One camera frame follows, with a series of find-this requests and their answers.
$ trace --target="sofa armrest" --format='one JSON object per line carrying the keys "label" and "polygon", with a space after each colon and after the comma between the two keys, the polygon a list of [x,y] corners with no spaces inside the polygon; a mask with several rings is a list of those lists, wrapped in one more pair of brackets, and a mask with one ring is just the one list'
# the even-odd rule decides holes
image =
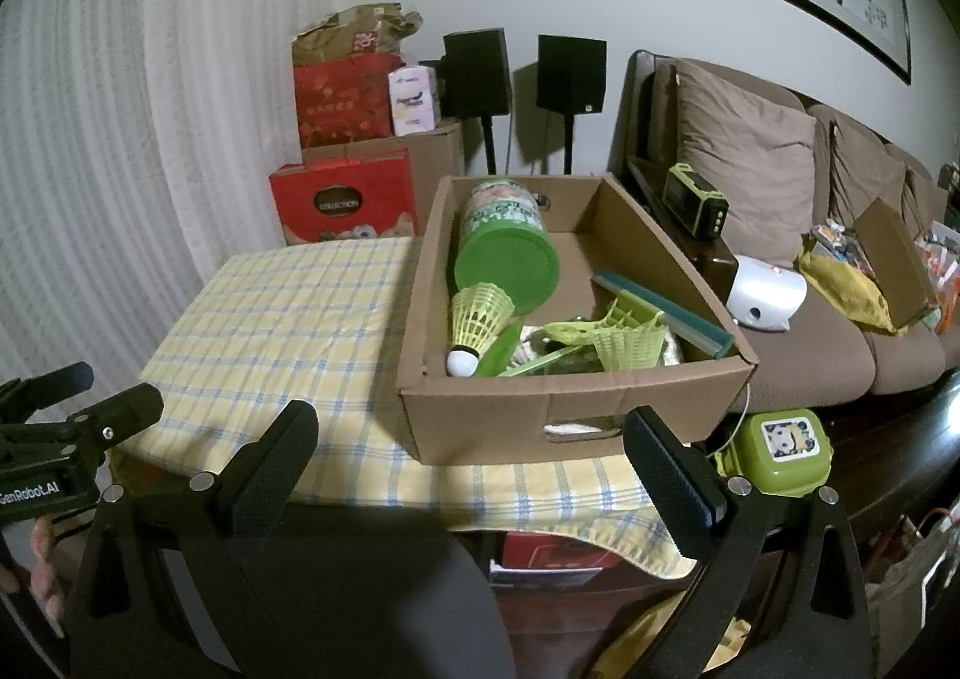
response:
{"label": "sofa armrest", "polygon": [[730,296],[733,279],[736,278],[737,261],[722,239],[698,240],[692,237],[674,219],[662,200],[666,169],[643,159],[632,158],[627,162],[630,176],[640,188],[640,201],[650,207],[659,227],[677,244],[696,271],[704,277],[709,287],[724,303]]}

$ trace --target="curtain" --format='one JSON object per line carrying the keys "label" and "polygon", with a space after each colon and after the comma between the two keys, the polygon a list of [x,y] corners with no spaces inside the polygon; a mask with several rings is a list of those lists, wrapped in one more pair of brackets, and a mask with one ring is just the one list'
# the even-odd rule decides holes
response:
{"label": "curtain", "polygon": [[0,4],[0,382],[131,386],[229,256],[282,245],[289,42],[330,1]]}

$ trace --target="green plastic box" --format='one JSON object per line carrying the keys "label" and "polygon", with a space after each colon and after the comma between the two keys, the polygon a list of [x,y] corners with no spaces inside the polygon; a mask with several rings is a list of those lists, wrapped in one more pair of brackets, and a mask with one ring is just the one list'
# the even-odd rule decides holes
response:
{"label": "green plastic box", "polygon": [[833,447],[806,408],[754,414],[717,458],[724,476],[746,476],[767,495],[802,497],[827,483]]}

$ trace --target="brown pillow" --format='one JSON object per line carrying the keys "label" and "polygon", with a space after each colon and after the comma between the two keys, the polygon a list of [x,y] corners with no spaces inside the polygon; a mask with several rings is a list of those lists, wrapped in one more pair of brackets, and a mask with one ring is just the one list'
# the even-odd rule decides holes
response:
{"label": "brown pillow", "polygon": [[830,218],[853,226],[875,199],[901,209],[906,167],[856,129],[830,123]]}
{"label": "brown pillow", "polygon": [[677,159],[725,193],[735,254],[790,267],[813,225],[815,119],[677,62]]}
{"label": "brown pillow", "polygon": [[930,228],[935,220],[942,222],[947,212],[947,189],[941,189],[920,172],[908,167],[906,183],[901,196],[901,215],[910,237],[917,237]]}

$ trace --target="black and green radio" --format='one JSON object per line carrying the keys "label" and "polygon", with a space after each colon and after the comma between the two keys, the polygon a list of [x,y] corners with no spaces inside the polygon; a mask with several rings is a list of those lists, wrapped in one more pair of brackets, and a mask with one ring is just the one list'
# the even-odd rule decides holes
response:
{"label": "black and green radio", "polygon": [[722,191],[684,162],[674,164],[666,174],[664,204],[698,240],[720,237],[730,207]]}

